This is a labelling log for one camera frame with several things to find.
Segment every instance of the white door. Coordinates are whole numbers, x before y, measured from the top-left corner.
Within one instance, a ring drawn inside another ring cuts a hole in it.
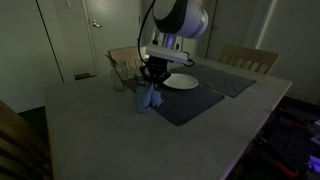
[[[266,17],[270,0],[216,0],[216,12],[206,57],[218,60],[224,44],[255,48]]]
[[[110,72],[108,50],[136,46],[140,0],[84,0],[88,12],[98,73]]]
[[[44,105],[62,83],[36,0],[0,0],[0,99],[21,112]]]

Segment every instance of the wooden chair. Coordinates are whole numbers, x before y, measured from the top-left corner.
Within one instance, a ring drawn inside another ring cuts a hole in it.
[[[0,179],[52,179],[49,147],[0,100]]]
[[[280,54],[224,45],[219,62],[268,75]]]
[[[146,47],[140,47],[141,56],[146,59],[148,55],[146,55]],[[127,68],[137,69],[143,65],[140,60],[138,48],[137,46],[113,49],[108,51],[108,55],[106,55],[112,63],[127,63]]]

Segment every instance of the blue cloth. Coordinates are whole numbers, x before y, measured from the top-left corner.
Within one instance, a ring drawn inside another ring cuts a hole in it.
[[[141,113],[149,112],[152,107],[158,107],[163,103],[161,93],[154,90],[154,84],[149,87],[138,87],[136,90],[138,111]]]

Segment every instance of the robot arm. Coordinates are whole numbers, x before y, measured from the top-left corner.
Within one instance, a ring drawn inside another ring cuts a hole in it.
[[[199,38],[207,28],[208,15],[192,0],[157,0],[153,5],[154,22],[164,36],[161,44],[154,39],[152,44],[147,45],[146,53],[149,54],[149,61],[140,71],[145,80],[162,83],[170,77],[167,71],[168,61],[183,64],[189,61],[185,53],[173,46],[176,36]]]

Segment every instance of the gray tabletop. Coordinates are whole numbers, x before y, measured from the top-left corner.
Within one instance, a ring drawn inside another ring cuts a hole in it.
[[[153,110],[138,113],[134,93],[114,91],[109,76],[47,88],[55,179],[224,179],[291,82],[196,62],[257,82],[180,127]]]

